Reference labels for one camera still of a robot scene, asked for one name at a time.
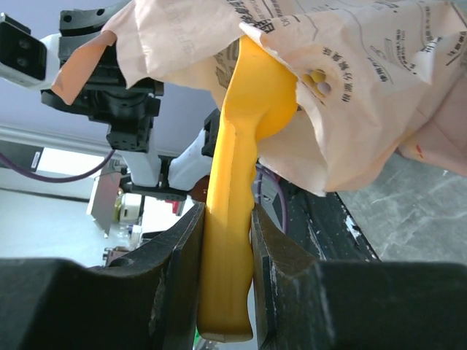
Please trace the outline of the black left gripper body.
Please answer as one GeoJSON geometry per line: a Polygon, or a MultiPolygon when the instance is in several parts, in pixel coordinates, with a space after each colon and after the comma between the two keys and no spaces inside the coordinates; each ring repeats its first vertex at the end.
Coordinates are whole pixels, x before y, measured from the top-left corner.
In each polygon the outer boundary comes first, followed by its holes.
{"type": "MultiPolygon", "coordinates": [[[[61,64],[79,46],[96,38],[117,9],[70,9],[61,11],[58,57],[61,64]]],[[[145,152],[150,149],[153,118],[160,111],[163,83],[145,78],[130,89],[117,66],[116,46],[104,49],[96,68],[73,104],[66,105],[51,90],[41,91],[41,102],[53,109],[85,115],[109,126],[107,141],[116,150],[145,152]]]]}

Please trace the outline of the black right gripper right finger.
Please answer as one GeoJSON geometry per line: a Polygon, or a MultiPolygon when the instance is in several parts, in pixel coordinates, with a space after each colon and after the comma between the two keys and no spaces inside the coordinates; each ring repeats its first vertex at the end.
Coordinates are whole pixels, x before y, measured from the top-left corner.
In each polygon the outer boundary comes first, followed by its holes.
{"type": "Polygon", "coordinates": [[[335,349],[336,331],[320,262],[260,206],[251,221],[259,349],[335,349]]]}

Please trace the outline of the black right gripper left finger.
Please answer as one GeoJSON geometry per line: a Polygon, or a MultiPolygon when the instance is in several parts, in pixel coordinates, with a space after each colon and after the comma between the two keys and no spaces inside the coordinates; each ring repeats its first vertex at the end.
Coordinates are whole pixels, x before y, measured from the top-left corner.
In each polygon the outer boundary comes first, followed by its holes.
{"type": "Polygon", "coordinates": [[[93,272],[109,292],[104,349],[191,349],[195,336],[204,205],[138,249],[93,272]]]}

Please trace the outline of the yellow plastic scoop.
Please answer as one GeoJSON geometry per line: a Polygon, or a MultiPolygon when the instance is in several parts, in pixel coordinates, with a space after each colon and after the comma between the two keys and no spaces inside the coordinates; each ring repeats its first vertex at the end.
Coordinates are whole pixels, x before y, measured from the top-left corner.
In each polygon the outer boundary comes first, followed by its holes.
{"type": "Polygon", "coordinates": [[[239,40],[205,209],[197,315],[202,338],[223,343],[252,338],[247,296],[253,276],[249,232],[258,142],[291,121],[297,110],[296,83],[294,74],[248,36],[239,40]]]}

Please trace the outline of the pink cat litter bag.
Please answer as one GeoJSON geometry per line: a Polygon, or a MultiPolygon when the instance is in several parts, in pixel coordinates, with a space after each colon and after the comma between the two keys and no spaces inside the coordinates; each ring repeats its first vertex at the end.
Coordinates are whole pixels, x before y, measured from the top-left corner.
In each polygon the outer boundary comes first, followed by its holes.
{"type": "Polygon", "coordinates": [[[128,87],[225,98],[248,36],[297,77],[300,111],[260,161],[311,193],[371,183],[394,153],[466,174],[466,11],[453,1],[130,1],[53,83],[74,102],[106,47],[128,87]]]}

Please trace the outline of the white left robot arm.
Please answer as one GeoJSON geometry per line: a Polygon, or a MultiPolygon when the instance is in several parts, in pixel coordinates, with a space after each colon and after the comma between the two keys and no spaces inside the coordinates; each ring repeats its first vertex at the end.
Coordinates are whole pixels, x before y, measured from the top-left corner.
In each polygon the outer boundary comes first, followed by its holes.
{"type": "Polygon", "coordinates": [[[198,127],[199,135],[180,156],[160,156],[153,122],[160,111],[164,84],[144,78],[127,88],[114,44],[105,44],[98,59],[73,102],[68,104],[51,88],[45,88],[41,91],[42,103],[108,125],[107,142],[121,155],[130,172],[120,181],[125,191],[180,201],[189,194],[205,192],[217,140],[219,109],[213,109],[204,118],[198,127]]]}

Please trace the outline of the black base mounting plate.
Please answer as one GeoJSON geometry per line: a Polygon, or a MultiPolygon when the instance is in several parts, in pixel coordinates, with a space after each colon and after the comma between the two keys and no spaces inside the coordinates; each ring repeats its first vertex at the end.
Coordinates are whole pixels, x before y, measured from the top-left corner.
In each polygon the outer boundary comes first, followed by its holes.
{"type": "Polygon", "coordinates": [[[287,236],[322,260],[378,261],[360,227],[339,195],[325,197],[279,182],[287,203],[287,236]]]}

